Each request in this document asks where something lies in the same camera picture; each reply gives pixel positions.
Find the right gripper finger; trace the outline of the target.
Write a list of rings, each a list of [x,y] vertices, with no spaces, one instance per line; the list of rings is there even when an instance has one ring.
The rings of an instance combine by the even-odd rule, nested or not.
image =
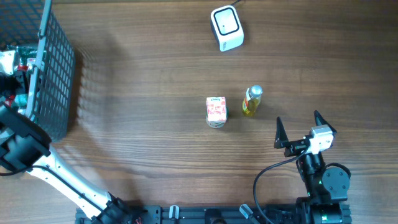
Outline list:
[[[317,126],[327,125],[331,129],[332,133],[336,134],[336,129],[323,118],[323,116],[318,112],[318,110],[315,110],[313,113],[315,118],[315,124]]]
[[[285,148],[287,147],[288,143],[289,139],[287,137],[287,133],[285,132],[281,118],[278,116],[276,119],[276,133],[275,133],[274,147],[276,149]]]

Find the teal pack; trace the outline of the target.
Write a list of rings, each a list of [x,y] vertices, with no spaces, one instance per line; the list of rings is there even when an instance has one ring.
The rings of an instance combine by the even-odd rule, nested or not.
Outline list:
[[[27,93],[16,95],[14,101],[12,102],[12,107],[26,109],[28,104],[28,99],[29,95]]]

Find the yellow oil bottle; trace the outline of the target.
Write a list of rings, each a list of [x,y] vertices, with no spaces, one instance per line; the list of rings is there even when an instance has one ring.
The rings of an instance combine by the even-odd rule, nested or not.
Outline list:
[[[261,102],[262,87],[253,85],[246,90],[246,94],[242,104],[242,112],[245,116],[254,116]]]

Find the grey plastic mesh basket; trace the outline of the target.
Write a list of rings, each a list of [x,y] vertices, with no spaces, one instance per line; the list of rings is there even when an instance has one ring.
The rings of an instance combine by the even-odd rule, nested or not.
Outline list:
[[[37,46],[25,116],[59,141],[67,133],[75,52],[51,0],[1,0],[1,50],[24,44]]]

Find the green lidded jar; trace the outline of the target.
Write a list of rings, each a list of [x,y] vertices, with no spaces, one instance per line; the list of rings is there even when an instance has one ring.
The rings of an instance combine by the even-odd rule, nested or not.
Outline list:
[[[220,110],[208,110],[206,112],[206,123],[209,127],[219,129],[223,127],[228,120],[228,108]]]

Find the orange tissue box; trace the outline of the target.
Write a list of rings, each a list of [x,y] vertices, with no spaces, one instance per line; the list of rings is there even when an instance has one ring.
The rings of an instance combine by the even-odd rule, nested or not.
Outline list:
[[[226,98],[208,97],[206,99],[206,117],[212,123],[225,123],[227,120]]]

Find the red stick sachet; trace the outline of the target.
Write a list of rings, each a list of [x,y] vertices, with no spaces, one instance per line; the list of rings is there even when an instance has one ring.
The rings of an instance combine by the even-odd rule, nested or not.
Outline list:
[[[27,72],[29,70],[29,66],[28,65],[18,65],[17,70]]]

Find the green 3M package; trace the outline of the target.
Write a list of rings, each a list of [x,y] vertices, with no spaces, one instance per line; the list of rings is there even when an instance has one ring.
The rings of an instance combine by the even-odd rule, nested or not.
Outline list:
[[[7,50],[15,50],[20,58],[21,64],[27,64],[28,59],[36,59],[38,54],[38,44],[6,45]]]

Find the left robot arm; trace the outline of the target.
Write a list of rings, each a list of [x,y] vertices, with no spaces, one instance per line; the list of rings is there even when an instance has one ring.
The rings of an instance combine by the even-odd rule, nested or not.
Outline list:
[[[1,128],[12,131],[1,140],[2,176],[27,172],[46,181],[75,202],[92,223],[129,223],[134,215],[124,202],[87,181],[51,145],[50,136],[30,118],[1,103]]]

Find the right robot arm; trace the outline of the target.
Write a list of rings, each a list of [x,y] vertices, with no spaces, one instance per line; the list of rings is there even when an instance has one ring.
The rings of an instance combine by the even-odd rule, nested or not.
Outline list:
[[[307,191],[293,204],[268,205],[265,212],[274,223],[349,224],[351,210],[348,199],[350,170],[339,164],[326,164],[322,152],[331,148],[336,129],[318,111],[315,126],[301,140],[289,141],[282,120],[277,118],[274,147],[284,148],[285,157],[295,161]]]

